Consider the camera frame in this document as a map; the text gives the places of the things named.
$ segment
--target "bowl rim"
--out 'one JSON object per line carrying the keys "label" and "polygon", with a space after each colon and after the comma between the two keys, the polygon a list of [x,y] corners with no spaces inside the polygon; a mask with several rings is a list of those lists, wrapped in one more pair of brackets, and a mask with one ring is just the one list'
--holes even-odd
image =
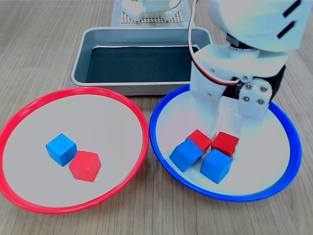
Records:
{"label": "bowl rim", "polygon": [[[25,117],[27,117],[35,110],[41,108],[42,106],[61,98],[82,94],[100,95],[112,98],[129,107],[133,111],[133,113],[137,116],[142,129],[142,147],[136,164],[132,168],[131,172],[116,187],[95,199],[92,199],[79,205],[70,207],[45,207],[30,203],[22,199],[11,189],[8,182],[6,181],[3,172],[3,154],[6,143],[11,133]],[[146,118],[144,117],[142,111],[127,97],[117,92],[97,87],[75,87],[56,91],[45,96],[42,96],[26,105],[10,119],[0,131],[0,192],[4,195],[4,197],[6,197],[9,201],[14,203],[15,205],[32,212],[45,214],[62,214],[81,211],[93,207],[95,205],[98,205],[101,202],[111,198],[116,193],[118,193],[127,183],[129,183],[129,181],[137,174],[137,172],[141,168],[146,158],[148,147],[149,147],[149,128]]]}
{"label": "bowl rim", "polygon": [[205,190],[201,187],[198,187],[189,181],[185,180],[182,176],[180,176],[175,170],[173,170],[170,165],[166,162],[164,157],[162,156],[162,153],[158,147],[157,143],[157,137],[156,137],[156,126],[157,126],[157,120],[162,112],[163,108],[169,103],[173,98],[176,96],[180,95],[181,93],[187,92],[190,90],[190,85],[186,85],[183,87],[180,87],[168,95],[166,95],[161,102],[156,106],[152,117],[150,119],[150,142],[152,145],[152,148],[155,152],[156,157],[160,161],[160,163],[163,165],[163,167],[178,181],[180,181],[182,184],[185,186],[189,187],[190,189],[201,193],[205,196],[212,197],[218,200],[223,200],[223,201],[231,201],[231,202],[250,202],[250,201],[257,201],[261,199],[265,199],[267,197],[273,196],[280,191],[282,191],[285,187],[287,187],[293,179],[296,177],[300,165],[301,165],[301,158],[302,158],[302,147],[301,147],[301,141],[300,137],[298,135],[298,132],[293,125],[292,121],[288,118],[288,116],[273,102],[270,103],[269,109],[273,112],[273,114],[279,119],[279,121],[282,123],[286,134],[289,139],[289,144],[290,144],[290,161],[288,164],[288,167],[283,174],[283,176],[272,186],[269,188],[262,190],[257,193],[253,194],[248,194],[248,195],[224,195],[224,194],[219,194],[215,192],[211,192],[208,190]]}

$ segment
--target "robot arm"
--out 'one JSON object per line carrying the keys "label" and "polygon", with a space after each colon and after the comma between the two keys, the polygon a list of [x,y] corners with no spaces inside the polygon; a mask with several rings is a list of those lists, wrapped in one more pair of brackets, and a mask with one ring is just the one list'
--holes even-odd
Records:
{"label": "robot arm", "polygon": [[123,0],[122,10],[135,22],[143,18],[170,21],[180,10],[181,0]]}
{"label": "robot arm", "polygon": [[190,50],[190,89],[207,135],[216,125],[222,95],[239,100],[238,113],[244,118],[263,120],[284,76],[285,51],[300,47],[312,5],[310,0],[210,1],[209,17],[230,44]]}

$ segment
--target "tray rim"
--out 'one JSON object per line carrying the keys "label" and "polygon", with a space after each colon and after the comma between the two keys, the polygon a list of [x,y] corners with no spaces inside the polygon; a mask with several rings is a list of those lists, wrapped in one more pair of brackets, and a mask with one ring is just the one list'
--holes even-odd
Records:
{"label": "tray rim", "polygon": [[[24,200],[12,190],[12,188],[9,186],[8,182],[6,181],[6,178],[3,172],[3,154],[4,154],[6,143],[11,133],[14,131],[14,129],[19,125],[19,123],[25,117],[27,117],[29,114],[31,114],[35,110],[43,107],[44,105],[49,104],[61,98],[70,97],[74,95],[82,95],[82,94],[100,95],[100,96],[112,98],[126,105],[137,116],[139,123],[141,125],[141,129],[142,129],[142,147],[141,147],[141,151],[138,156],[138,160],[136,164],[134,165],[132,170],[128,173],[128,175],[113,189],[111,189],[107,193],[95,199],[92,199],[90,201],[87,201],[79,205],[69,206],[69,207],[45,207],[45,206],[40,206],[40,205],[30,203]],[[137,174],[137,172],[140,170],[146,158],[148,147],[149,147],[149,128],[148,128],[147,120],[144,114],[142,113],[142,111],[135,105],[135,103],[133,103],[127,97],[111,90],[107,90],[104,88],[95,88],[95,87],[82,87],[82,88],[76,87],[76,88],[69,88],[69,89],[52,92],[24,106],[13,117],[10,118],[10,120],[1,129],[0,131],[0,192],[5,198],[7,198],[13,204],[25,210],[32,211],[32,212],[44,213],[44,214],[63,214],[63,213],[85,210],[85,209],[91,208],[93,206],[96,206],[102,203],[103,201],[111,198],[120,190],[122,190],[122,188],[126,186],[126,184],[128,184],[133,179],[133,177]]]}
{"label": "tray rim", "polygon": [[166,162],[166,160],[163,158],[162,153],[158,147],[157,144],[157,138],[156,138],[156,124],[157,119],[162,112],[163,108],[166,106],[168,102],[170,102],[173,98],[178,96],[179,94],[182,94],[184,92],[187,92],[190,90],[190,85],[186,85],[183,87],[180,87],[168,95],[166,95],[160,103],[156,106],[155,110],[152,113],[151,119],[150,119],[150,125],[149,125],[149,132],[150,132],[150,142],[152,145],[152,149],[160,161],[160,163],[163,165],[163,167],[178,181],[180,181],[185,186],[189,187],[190,189],[203,194],[205,196],[222,200],[222,201],[230,201],[230,202],[251,202],[251,201],[257,201],[262,200],[268,197],[271,197],[279,192],[281,192],[284,188],[286,188],[296,177],[300,166],[301,166],[301,160],[302,160],[302,147],[301,147],[301,140],[299,137],[299,134],[293,125],[292,121],[289,119],[289,117],[273,102],[270,103],[269,109],[272,111],[272,113],[279,119],[281,124],[283,125],[286,134],[289,139],[289,145],[290,145],[290,161],[288,164],[288,167],[283,174],[283,176],[272,186],[269,188],[262,190],[257,193],[248,194],[248,195],[240,195],[240,196],[233,196],[233,195],[224,195],[219,194],[215,192],[211,192],[208,190],[205,190],[201,187],[198,187],[189,181],[185,180],[182,176],[180,176],[175,170],[173,170],[170,165]]}
{"label": "tray rim", "polygon": [[[109,87],[133,87],[133,86],[140,87],[140,86],[155,86],[155,85],[157,85],[157,86],[168,86],[168,85],[184,86],[184,85],[187,85],[187,84],[190,83],[190,82],[183,82],[183,81],[181,81],[181,82],[123,82],[123,83],[101,82],[101,83],[84,83],[84,82],[79,82],[79,81],[76,80],[75,73],[76,73],[78,61],[79,61],[79,58],[80,58],[80,55],[81,55],[81,51],[82,51],[84,40],[85,40],[85,37],[86,37],[87,33],[91,32],[91,31],[94,31],[94,30],[134,30],[134,29],[135,30],[182,30],[182,29],[188,30],[188,27],[187,26],[182,26],[182,27],[155,27],[155,28],[151,28],[151,27],[92,27],[92,28],[89,28],[89,29],[87,29],[87,30],[85,30],[83,32],[82,39],[81,39],[80,44],[79,44],[79,48],[78,48],[77,55],[76,55],[76,58],[75,58],[73,70],[72,70],[72,73],[71,73],[71,81],[72,81],[72,83],[74,83],[76,86],[79,86],[79,87],[105,87],[107,89],[109,89]],[[208,36],[210,44],[213,44],[211,34],[210,34],[210,32],[208,30],[206,30],[203,27],[198,27],[198,26],[194,26],[193,30],[194,29],[199,29],[199,30],[202,30],[203,32],[205,32],[207,34],[207,36]]]}

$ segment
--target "red rim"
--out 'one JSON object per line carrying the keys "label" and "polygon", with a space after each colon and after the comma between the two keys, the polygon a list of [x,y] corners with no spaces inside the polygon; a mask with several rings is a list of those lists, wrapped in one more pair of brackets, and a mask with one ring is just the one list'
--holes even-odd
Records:
{"label": "red rim", "polygon": [[[40,107],[51,103],[55,100],[73,96],[73,95],[80,95],[80,94],[93,94],[93,95],[101,95],[105,97],[109,97],[112,99],[115,99],[123,104],[125,104],[127,107],[129,107],[137,116],[141,128],[142,128],[142,148],[139,155],[139,158],[131,170],[131,172],[128,174],[128,176],[115,188],[113,188],[111,191],[107,192],[106,194],[97,197],[91,201],[82,203],[80,205],[71,206],[71,207],[61,207],[61,208],[51,208],[51,207],[43,207],[39,206],[33,203],[30,203],[21,197],[19,197],[8,185],[6,178],[4,176],[3,172],[3,153],[6,146],[6,143],[11,135],[11,133],[14,131],[14,129],[17,127],[17,125],[29,114],[34,112],[35,110],[39,109]],[[100,204],[104,200],[112,197],[114,194],[118,193],[139,171],[141,165],[143,164],[145,157],[147,155],[149,146],[149,129],[147,121],[141,112],[141,110],[128,98],[125,96],[109,91],[102,88],[70,88],[66,90],[57,91],[54,93],[50,93],[48,95],[45,95],[27,106],[25,106],[23,109],[21,109],[18,113],[16,113],[3,127],[3,129],[0,132],[0,192],[12,203],[15,205],[32,211],[32,212],[38,212],[38,213],[46,213],[46,214],[61,214],[61,213],[69,213],[69,212],[77,212],[81,211],[90,207],[93,207],[95,205]]]}

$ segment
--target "metal tray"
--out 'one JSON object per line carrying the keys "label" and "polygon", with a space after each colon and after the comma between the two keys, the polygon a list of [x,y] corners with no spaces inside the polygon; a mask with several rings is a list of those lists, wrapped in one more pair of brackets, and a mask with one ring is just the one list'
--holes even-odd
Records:
{"label": "metal tray", "polygon": [[[81,87],[102,87],[123,95],[164,95],[189,84],[189,81],[167,82],[112,82],[114,77],[103,77],[108,82],[87,82],[92,50],[99,47],[187,47],[188,27],[95,27],[86,30],[78,49],[71,75],[72,82]],[[210,33],[200,27],[192,29],[192,44],[201,49],[212,43]]]}

